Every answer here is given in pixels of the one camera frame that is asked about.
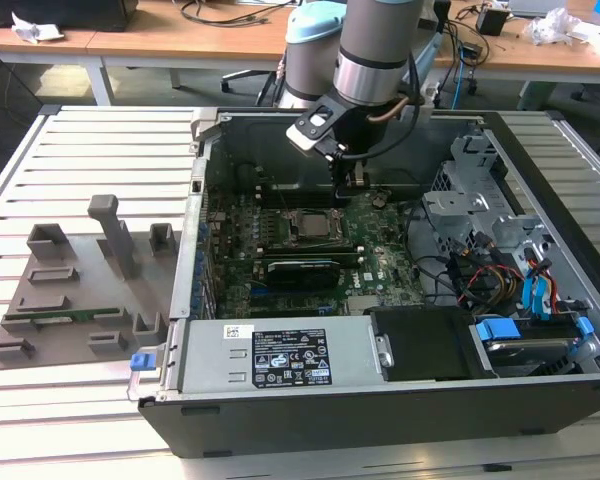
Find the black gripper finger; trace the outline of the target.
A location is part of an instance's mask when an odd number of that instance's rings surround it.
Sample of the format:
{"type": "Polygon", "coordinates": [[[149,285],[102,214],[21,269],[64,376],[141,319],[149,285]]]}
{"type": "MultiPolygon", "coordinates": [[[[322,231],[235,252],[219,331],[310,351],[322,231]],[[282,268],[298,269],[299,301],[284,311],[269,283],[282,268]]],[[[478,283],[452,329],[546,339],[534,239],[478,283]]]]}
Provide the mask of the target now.
{"type": "Polygon", "coordinates": [[[365,170],[365,162],[356,161],[350,174],[351,188],[356,195],[362,194],[369,189],[369,174],[365,170]]]}
{"type": "Polygon", "coordinates": [[[349,188],[349,173],[354,168],[351,161],[334,160],[331,164],[332,206],[340,208],[347,205],[352,196],[349,188]]]}

